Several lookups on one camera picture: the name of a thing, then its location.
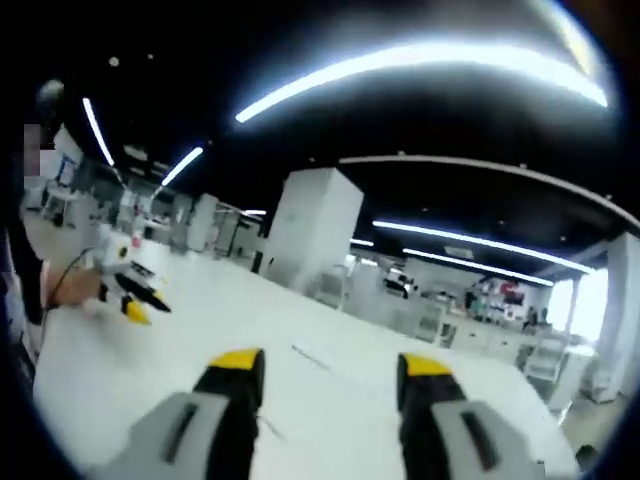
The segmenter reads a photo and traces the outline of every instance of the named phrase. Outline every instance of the yellow tape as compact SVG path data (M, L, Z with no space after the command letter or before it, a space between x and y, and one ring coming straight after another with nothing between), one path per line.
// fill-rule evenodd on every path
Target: yellow tape
M410 377L419 375L451 375L451 370L435 360L411 353L402 354L407 361L407 373Z
M225 353L221 357L211 360L209 366L251 370L259 351L259 348L250 348L247 350L236 350L234 352Z
M135 300L131 300L127 303L127 311L125 312L127 318L134 323L141 323L142 325L151 325L149 317L147 316L142 305Z

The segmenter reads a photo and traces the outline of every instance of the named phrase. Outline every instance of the hand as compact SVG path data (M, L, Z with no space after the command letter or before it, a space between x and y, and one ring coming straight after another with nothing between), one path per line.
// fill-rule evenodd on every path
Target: hand
M72 270L62 279L53 298L51 294L60 282L64 270L52 269L46 280L47 301L54 305L80 305L98 296L102 275L94 269Z

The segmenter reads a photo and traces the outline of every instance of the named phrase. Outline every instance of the equipment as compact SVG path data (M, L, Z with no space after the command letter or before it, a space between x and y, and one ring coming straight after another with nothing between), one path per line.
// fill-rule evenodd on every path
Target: equipment
M128 448L95 477L248 479L264 371L261 349L214 359L192 393L172 395L138 421ZM401 354L397 401L407 480L545 478L520 435L466 400L444 365Z
M524 439L487 405L467 400L444 365L401 354L397 394L407 480L545 478Z
M248 479L258 436L265 355L214 359L192 393L176 393L131 428L129 446L98 479Z
M138 273L141 265L136 264L138 268L134 268L134 262L128 258L128 254L129 249L126 246L118 246L111 241L109 226L100 225L98 244L88 265L98 269L102 274L98 299L118 305L120 311L132 322L150 325L142 303L148 303L163 312L170 312L171 309L160 293Z

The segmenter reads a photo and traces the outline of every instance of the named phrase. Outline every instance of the black cable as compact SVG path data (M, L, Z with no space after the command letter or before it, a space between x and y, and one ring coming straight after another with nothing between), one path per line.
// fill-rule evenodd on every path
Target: black cable
M49 294L49 297L47 298L47 302L44 305L44 312L42 312L42 321L40 322L40 324L42 325L42 328L44 330L44 322L47 318L48 313L53 310L53 306L51 305L53 299L55 298L56 293L58 293L58 290L60 289L60 286L62 285L62 282L64 281L64 279L66 278L66 276L69 274L69 272L71 271L71 269L74 267L74 265L76 263L78 263L82 257L84 257L87 252L89 252L90 250L93 250L93 247L89 247L89 248L85 248L84 250L82 250L82 252L80 252L80 254L74 258L71 263L69 263L69 265L67 266L66 270L62 273L62 276L60 277L60 280L58 280L58 283L56 283L55 287L53 287L53 290L51 290L51 293Z

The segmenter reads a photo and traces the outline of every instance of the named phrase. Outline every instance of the sleeve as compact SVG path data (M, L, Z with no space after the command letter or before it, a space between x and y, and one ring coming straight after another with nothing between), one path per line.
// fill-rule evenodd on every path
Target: sleeve
M10 215L7 232L9 234L11 260L22 286L22 297L27 320L32 324L40 325L44 306L47 302L44 287L49 268L48 263L43 262L33 251L18 212Z

